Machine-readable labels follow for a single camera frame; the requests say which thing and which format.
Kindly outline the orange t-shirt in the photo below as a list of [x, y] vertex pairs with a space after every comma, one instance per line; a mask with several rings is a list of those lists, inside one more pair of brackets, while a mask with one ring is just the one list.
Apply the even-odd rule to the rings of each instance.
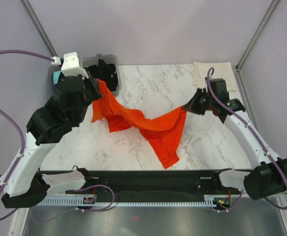
[[163, 168], [168, 169], [179, 161], [177, 150], [187, 116], [182, 106], [149, 119], [141, 110], [121, 105], [104, 81], [99, 81], [99, 91], [103, 97], [93, 102], [92, 123], [106, 119], [111, 133], [135, 127], [149, 142]]

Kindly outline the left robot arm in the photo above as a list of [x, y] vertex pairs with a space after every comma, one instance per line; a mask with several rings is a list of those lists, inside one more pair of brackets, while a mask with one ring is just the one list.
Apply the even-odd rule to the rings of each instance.
[[79, 127], [88, 106], [102, 98], [99, 80], [89, 76], [61, 76], [53, 85], [53, 94], [37, 109], [26, 126], [21, 153], [14, 158], [17, 164], [0, 176], [1, 198], [6, 208], [28, 208], [46, 196], [67, 191], [90, 193], [94, 182], [85, 168], [62, 174], [43, 174], [39, 171], [48, 153], [62, 137]]

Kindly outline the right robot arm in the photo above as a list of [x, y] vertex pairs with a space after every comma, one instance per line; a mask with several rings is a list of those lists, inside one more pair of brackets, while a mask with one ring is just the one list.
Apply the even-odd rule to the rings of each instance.
[[253, 200], [287, 192], [287, 158], [280, 158], [265, 142], [241, 101], [229, 97], [224, 79], [212, 79], [207, 88], [198, 88], [183, 110], [197, 115], [211, 111], [235, 136], [250, 162], [249, 172], [221, 171], [211, 181], [214, 192], [220, 194], [229, 187], [238, 188]]

